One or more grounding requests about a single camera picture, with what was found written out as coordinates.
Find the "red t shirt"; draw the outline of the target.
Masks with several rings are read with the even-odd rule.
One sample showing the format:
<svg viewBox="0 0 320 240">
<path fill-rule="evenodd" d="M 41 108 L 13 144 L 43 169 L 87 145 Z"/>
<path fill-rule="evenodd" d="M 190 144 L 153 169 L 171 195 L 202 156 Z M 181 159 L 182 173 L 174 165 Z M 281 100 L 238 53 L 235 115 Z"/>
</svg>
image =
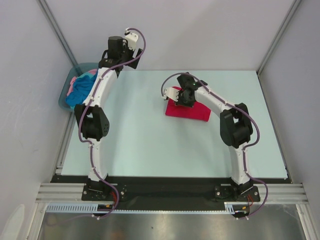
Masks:
<svg viewBox="0 0 320 240">
<path fill-rule="evenodd" d="M 165 115 L 167 117 L 184 118 L 191 120 L 199 120 L 208 122 L 211 116 L 211 110 L 200 102 L 195 102 L 193 107 L 184 107 L 175 105 L 175 101 L 168 99 L 165 109 Z"/>
</svg>

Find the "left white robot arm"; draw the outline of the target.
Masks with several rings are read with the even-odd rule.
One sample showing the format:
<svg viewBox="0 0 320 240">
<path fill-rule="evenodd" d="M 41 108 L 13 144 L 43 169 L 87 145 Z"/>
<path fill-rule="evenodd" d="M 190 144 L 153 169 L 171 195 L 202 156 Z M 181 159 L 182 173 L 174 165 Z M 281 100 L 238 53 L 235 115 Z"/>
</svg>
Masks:
<svg viewBox="0 0 320 240">
<path fill-rule="evenodd" d="M 126 36 L 108 38 L 108 49 L 98 63 L 96 79 L 81 104 L 76 104 L 74 113 L 78 126 L 78 137 L 89 148 L 90 170 L 88 179 L 93 182 L 105 180 L 107 167 L 101 160 L 102 139 L 107 136 L 110 122 L 103 110 L 111 88 L 125 66 L 136 69 L 144 49 L 136 49 L 139 35 L 133 32 Z"/>
</svg>

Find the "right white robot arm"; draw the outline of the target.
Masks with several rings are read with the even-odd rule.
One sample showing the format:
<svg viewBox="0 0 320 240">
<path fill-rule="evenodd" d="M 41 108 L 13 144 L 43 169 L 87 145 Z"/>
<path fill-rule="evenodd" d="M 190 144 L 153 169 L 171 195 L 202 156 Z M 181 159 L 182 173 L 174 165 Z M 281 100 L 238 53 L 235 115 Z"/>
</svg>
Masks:
<svg viewBox="0 0 320 240">
<path fill-rule="evenodd" d="M 252 123 L 248 117 L 248 108 L 244 104 L 234 105 L 215 93 L 204 81 L 196 80 L 189 73 L 177 77 L 180 90 L 173 92 L 173 101 L 178 106 L 192 108 L 200 103 L 219 117 L 219 133 L 228 146 L 231 158 L 231 179 L 236 184 L 230 188 L 231 196 L 242 201 L 249 194 L 245 185 L 250 181 L 244 167 L 245 154 L 242 149 L 251 140 Z"/>
</svg>

